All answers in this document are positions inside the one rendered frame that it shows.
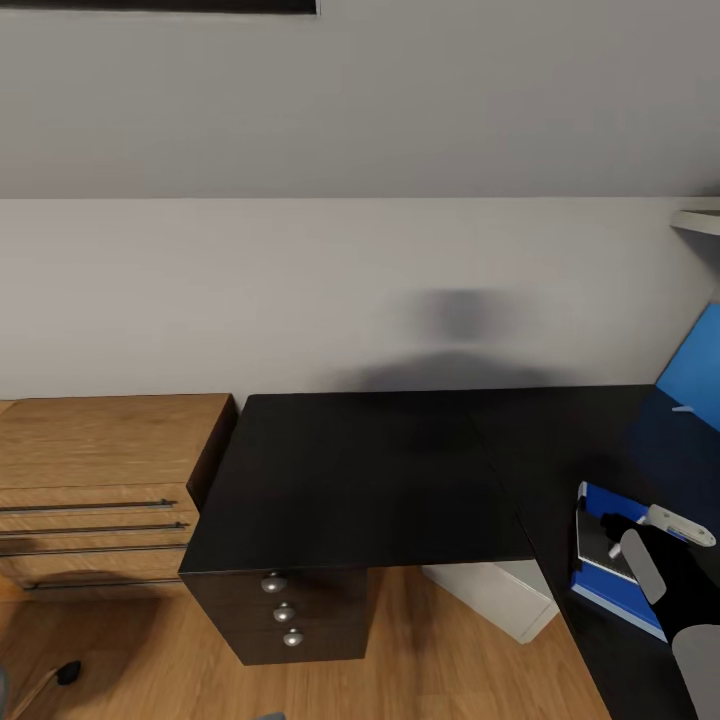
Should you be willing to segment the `folder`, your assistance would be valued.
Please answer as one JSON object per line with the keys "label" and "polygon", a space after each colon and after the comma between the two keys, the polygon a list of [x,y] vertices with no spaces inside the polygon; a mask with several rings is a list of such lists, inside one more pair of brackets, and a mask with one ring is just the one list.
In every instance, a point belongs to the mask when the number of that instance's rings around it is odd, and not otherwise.
{"label": "folder", "polygon": [[[577,509],[601,519],[605,513],[618,513],[637,523],[648,516],[646,506],[584,481],[578,490]],[[580,560],[577,537],[574,538],[571,589],[620,618],[667,641],[664,630],[640,586]]]}

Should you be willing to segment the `swivel chair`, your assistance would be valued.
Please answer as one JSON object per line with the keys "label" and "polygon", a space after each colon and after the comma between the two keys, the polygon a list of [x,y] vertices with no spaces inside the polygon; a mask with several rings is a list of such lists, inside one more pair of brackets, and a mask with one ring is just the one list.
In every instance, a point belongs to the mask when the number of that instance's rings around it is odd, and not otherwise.
{"label": "swivel chair", "polygon": [[[76,681],[80,671],[81,662],[74,661],[66,664],[63,668],[54,666],[40,683],[24,698],[24,701],[8,716],[7,720],[19,720],[20,716],[28,709],[30,704],[37,698],[38,694],[46,687],[46,684],[56,675],[59,685],[68,685]],[[0,720],[4,720],[6,708],[10,695],[10,675],[6,665],[0,661]]]}

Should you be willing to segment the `notebook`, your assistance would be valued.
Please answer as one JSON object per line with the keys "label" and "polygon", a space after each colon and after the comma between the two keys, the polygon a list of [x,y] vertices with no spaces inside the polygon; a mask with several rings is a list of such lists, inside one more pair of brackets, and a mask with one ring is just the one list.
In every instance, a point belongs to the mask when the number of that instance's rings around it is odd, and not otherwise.
{"label": "notebook", "polygon": [[638,584],[621,550],[615,556],[608,552],[614,544],[620,544],[606,535],[607,528],[600,526],[601,518],[576,510],[576,537],[578,558],[598,568]]}

